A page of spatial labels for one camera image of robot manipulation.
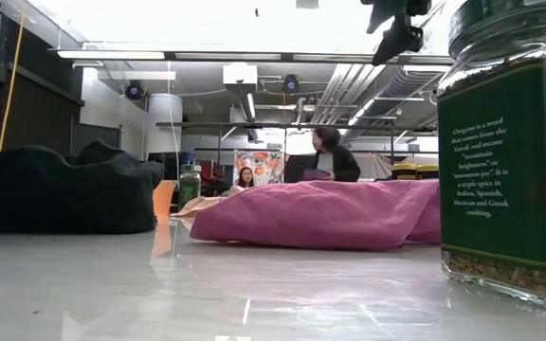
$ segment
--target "green label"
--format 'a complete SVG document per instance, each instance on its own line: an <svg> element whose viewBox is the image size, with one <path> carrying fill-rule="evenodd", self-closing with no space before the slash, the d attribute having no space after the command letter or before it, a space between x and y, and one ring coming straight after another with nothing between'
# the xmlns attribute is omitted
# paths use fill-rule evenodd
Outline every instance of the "green label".
<svg viewBox="0 0 546 341"><path fill-rule="evenodd" d="M443 248L546 269L546 63L440 98Z"/></svg>
<svg viewBox="0 0 546 341"><path fill-rule="evenodd" d="M199 180L181 180L180 196L178 197L178 206L180 209L189 201L197 198L201 193L201 183Z"/></svg>

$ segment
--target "yellow rope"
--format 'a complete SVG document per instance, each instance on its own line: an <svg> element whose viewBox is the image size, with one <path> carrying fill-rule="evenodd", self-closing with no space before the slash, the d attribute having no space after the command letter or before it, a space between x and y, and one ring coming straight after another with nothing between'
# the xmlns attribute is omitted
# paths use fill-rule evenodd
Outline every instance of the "yellow rope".
<svg viewBox="0 0 546 341"><path fill-rule="evenodd" d="M9 82L8 103L6 105L6 113L4 114L4 122L1 128L0 149L4 148L4 138L6 137L6 127L8 125L9 107L11 106L11 96L14 93L14 83L16 81L16 68L18 66L18 56L20 55L20 43L23 40L23 28L25 27L25 11L27 9L27 0L23 0L23 10L20 15L20 28L18 31L18 40L16 41L16 53L14 54L14 65L11 68L11 81Z"/></svg>

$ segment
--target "colorful poster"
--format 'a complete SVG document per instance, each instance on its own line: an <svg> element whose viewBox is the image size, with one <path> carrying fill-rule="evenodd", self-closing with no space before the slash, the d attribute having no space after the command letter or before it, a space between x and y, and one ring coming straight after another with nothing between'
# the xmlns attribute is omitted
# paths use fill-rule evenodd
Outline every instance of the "colorful poster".
<svg viewBox="0 0 546 341"><path fill-rule="evenodd" d="M244 167L252 170L254 186L280 184L283 179L283 153L235 151L234 184L239 180L239 171Z"/></svg>

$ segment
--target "white floor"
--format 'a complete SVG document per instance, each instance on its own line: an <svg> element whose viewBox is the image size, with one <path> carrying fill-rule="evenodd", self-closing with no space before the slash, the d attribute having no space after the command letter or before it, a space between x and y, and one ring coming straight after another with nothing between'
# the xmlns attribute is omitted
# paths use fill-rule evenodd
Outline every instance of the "white floor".
<svg viewBox="0 0 546 341"><path fill-rule="evenodd" d="M0 235L0 341L545 340L546 311L392 253Z"/></svg>

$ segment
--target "woman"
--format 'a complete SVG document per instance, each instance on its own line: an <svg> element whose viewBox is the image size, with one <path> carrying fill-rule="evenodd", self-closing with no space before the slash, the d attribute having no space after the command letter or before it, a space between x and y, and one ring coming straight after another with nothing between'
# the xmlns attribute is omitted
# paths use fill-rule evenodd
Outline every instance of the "woman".
<svg viewBox="0 0 546 341"><path fill-rule="evenodd" d="M316 150L314 168L330 175L326 181L356 182L361 169L348 149L339 146L340 133L334 128L317 128L313 132L313 148Z"/></svg>
<svg viewBox="0 0 546 341"><path fill-rule="evenodd" d="M237 180L237 186L241 188L254 187L254 175L250 167L243 167L239 170L239 180Z"/></svg>

